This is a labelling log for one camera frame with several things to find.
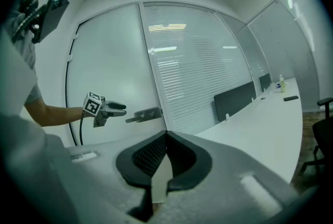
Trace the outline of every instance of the window blind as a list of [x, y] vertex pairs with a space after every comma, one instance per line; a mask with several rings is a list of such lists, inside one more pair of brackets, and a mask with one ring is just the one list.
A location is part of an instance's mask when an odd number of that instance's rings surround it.
[[264, 54], [261, 51], [257, 40], [246, 24], [225, 14], [219, 14], [229, 26], [243, 50], [243, 53], [250, 67], [255, 86], [255, 92], [257, 96], [259, 96], [262, 93], [259, 78], [270, 72]]
[[209, 10], [144, 5], [147, 47], [168, 129], [197, 134], [214, 126], [218, 123], [214, 95], [252, 81], [232, 33]]

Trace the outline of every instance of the office chair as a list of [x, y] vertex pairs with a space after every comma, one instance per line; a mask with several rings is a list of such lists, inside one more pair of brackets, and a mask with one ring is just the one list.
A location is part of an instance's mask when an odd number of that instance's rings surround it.
[[314, 137], [316, 138], [316, 141], [318, 145], [315, 147], [313, 154], [316, 156], [318, 149], [320, 148], [324, 157], [320, 160], [314, 160], [314, 161], [308, 161], [305, 162], [301, 168], [301, 172], [304, 172], [306, 170], [307, 166], [312, 165], [325, 165], [326, 160], [331, 157], [331, 150], [333, 147], [333, 117], [329, 117], [329, 104], [333, 102], [333, 98], [325, 98], [317, 102], [318, 106], [325, 105], [325, 119], [321, 120], [319, 122], [316, 122], [312, 129]]

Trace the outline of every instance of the white bottle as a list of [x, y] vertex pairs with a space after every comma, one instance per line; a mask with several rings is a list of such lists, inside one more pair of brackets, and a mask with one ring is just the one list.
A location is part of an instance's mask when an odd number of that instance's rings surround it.
[[281, 93], [284, 93], [286, 91], [286, 84], [285, 80], [283, 79], [282, 75], [280, 74], [280, 86], [281, 86]]

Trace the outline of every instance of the white table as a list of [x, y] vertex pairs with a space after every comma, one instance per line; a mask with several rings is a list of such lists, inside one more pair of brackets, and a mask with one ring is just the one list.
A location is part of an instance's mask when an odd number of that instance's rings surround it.
[[300, 97], [296, 80], [286, 83], [286, 92], [272, 84], [228, 121], [196, 136], [241, 149], [291, 182], [301, 149], [303, 121], [301, 100], [283, 101], [285, 97]]

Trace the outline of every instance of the shirt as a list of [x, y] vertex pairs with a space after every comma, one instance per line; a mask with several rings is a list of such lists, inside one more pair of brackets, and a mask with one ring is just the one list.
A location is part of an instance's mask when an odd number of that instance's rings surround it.
[[[18, 27], [18, 25], [21, 23], [22, 20], [25, 18], [25, 14], [19, 11], [20, 4], [24, 0], [15, 0], [13, 3], [13, 6], [11, 10], [9, 11], [6, 20], [5, 20], [5, 28], [9, 34], [10, 37], [12, 37], [15, 29]], [[34, 37], [34, 34], [28, 30], [26, 32], [22, 33], [22, 36], [24, 36], [23, 39], [17, 40], [13, 45], [17, 52], [22, 56], [24, 61], [28, 64], [29, 68], [36, 73], [35, 70], [35, 62], [36, 62], [36, 53], [35, 53], [35, 45], [31, 42], [32, 38]], [[41, 91], [38, 87], [38, 84], [36, 84], [25, 103], [30, 103], [35, 101], [36, 99], [40, 98], [42, 96]]]

